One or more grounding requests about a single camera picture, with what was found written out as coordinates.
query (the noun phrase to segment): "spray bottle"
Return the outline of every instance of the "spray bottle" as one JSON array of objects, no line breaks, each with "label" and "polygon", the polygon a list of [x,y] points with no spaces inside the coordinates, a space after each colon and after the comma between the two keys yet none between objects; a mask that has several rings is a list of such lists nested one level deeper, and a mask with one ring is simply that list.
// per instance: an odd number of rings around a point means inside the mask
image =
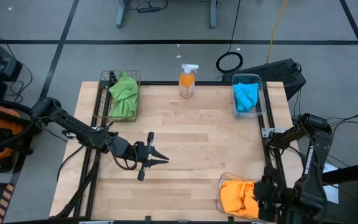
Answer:
[{"label": "spray bottle", "polygon": [[181,67],[184,71],[179,78],[179,93],[184,98],[190,98],[193,96],[196,83],[194,73],[191,71],[194,70],[197,73],[198,65],[182,64]]}]

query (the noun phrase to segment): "green cloth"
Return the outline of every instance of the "green cloth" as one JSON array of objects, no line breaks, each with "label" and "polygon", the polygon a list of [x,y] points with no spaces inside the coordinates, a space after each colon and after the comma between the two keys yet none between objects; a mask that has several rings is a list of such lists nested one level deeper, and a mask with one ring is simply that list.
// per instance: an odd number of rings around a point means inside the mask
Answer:
[{"label": "green cloth", "polygon": [[113,98],[114,108],[110,111],[109,116],[116,121],[123,121],[136,117],[137,95],[139,87],[131,77],[128,77],[125,71],[119,72],[119,81],[113,85],[109,92]]}]

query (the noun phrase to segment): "yellow cable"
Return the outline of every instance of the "yellow cable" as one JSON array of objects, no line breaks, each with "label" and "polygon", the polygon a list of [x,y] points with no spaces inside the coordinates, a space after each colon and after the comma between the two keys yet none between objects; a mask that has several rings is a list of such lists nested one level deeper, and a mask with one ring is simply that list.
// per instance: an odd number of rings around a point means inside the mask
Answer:
[{"label": "yellow cable", "polygon": [[285,6],[287,6],[287,2],[288,2],[288,0],[284,0],[283,6],[281,7],[281,10],[280,10],[280,15],[278,15],[278,19],[277,19],[276,25],[274,26],[272,38],[270,38],[270,46],[269,46],[269,48],[268,48],[268,54],[267,54],[266,63],[269,62],[270,53],[271,53],[272,47],[273,47],[274,35],[276,34],[276,30],[277,30],[278,24],[279,24],[280,21],[281,21],[281,17],[283,16]]}]

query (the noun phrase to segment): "floor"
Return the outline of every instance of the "floor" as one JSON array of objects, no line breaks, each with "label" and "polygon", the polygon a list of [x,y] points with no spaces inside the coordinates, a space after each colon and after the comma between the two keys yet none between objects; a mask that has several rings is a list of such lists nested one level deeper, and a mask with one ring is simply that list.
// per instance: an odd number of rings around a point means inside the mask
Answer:
[{"label": "floor", "polygon": [[[159,0],[151,2],[156,6],[165,4]],[[118,29],[115,25],[117,1],[0,1],[0,36],[3,39],[45,40],[10,45],[15,56],[34,74],[22,103],[32,106],[42,93],[58,98],[63,107],[73,113],[81,82],[97,81],[103,70],[140,70],[143,80],[177,80],[181,63],[197,63],[200,65],[197,80],[220,80],[215,61],[226,52],[227,44],[122,44],[120,41],[64,44],[64,40],[231,38],[238,1],[220,1],[215,30],[209,29],[208,3],[168,2],[165,10],[156,13],[126,11],[124,25]],[[137,6],[137,1],[130,3],[132,7]],[[234,44],[232,50],[242,54],[243,68],[265,63],[268,41],[252,44],[251,40],[270,39],[281,5],[282,1],[241,2],[234,40],[249,41]],[[353,26],[349,16],[354,18]],[[294,40],[274,45],[270,61],[293,58],[301,63],[302,74],[307,80],[301,94],[303,113],[325,118],[358,113],[358,0],[289,1],[275,39]],[[227,58],[222,63],[224,68],[230,68],[236,61]],[[19,79],[29,82],[28,71],[23,69]],[[295,98],[289,104],[293,108]],[[55,133],[60,131],[52,124],[48,129]],[[300,141],[303,152],[306,144]],[[24,162],[5,222],[43,219],[49,215],[65,142],[42,132],[33,139],[31,147],[34,153]],[[348,165],[358,164],[358,126],[341,126],[330,154]],[[330,161],[343,167],[334,159]],[[11,174],[0,174],[0,182],[9,182]],[[345,189],[357,187],[344,186]],[[343,195],[341,200],[349,201]],[[358,212],[358,204],[353,203],[344,211],[347,210]]]}]

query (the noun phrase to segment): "wooden table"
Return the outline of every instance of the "wooden table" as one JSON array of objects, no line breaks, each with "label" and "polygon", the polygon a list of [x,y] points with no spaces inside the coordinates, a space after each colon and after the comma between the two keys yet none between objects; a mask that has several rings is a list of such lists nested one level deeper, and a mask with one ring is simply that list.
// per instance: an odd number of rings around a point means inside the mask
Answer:
[{"label": "wooden table", "polygon": [[[83,82],[74,116],[90,124],[97,82]],[[275,125],[292,127],[282,83],[268,83]],[[156,150],[170,162],[147,169],[139,182],[138,170],[121,170],[112,155],[102,154],[95,191],[93,220],[227,220],[216,210],[219,177],[224,172],[260,179],[264,154],[257,118],[236,120],[232,115],[231,86],[197,86],[190,99],[177,86],[141,86],[136,123],[116,123],[131,144],[155,133]],[[79,148],[69,140],[65,158]],[[85,150],[69,160],[60,174],[50,214],[58,213],[78,188]],[[286,150],[282,156],[287,185],[300,178],[298,155]],[[88,193],[81,214],[85,214]]]}]

